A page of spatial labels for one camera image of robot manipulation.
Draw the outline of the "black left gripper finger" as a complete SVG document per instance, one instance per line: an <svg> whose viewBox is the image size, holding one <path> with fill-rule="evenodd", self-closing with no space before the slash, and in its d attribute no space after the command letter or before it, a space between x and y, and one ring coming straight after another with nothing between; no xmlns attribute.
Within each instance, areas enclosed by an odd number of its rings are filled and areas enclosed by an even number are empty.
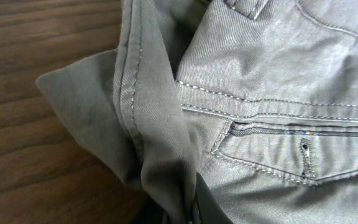
<svg viewBox="0 0 358 224"><path fill-rule="evenodd" d="M232 224L215 201L201 174L196 174L196 192L191 212L193 224Z"/></svg>

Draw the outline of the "grey shorts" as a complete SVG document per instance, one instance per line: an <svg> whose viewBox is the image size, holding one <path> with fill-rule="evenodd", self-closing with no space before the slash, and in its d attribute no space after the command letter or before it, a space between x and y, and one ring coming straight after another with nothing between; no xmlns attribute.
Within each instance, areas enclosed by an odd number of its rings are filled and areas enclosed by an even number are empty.
<svg viewBox="0 0 358 224"><path fill-rule="evenodd" d="M124 1L119 45L37 79L77 143L191 223L358 223L358 0Z"/></svg>

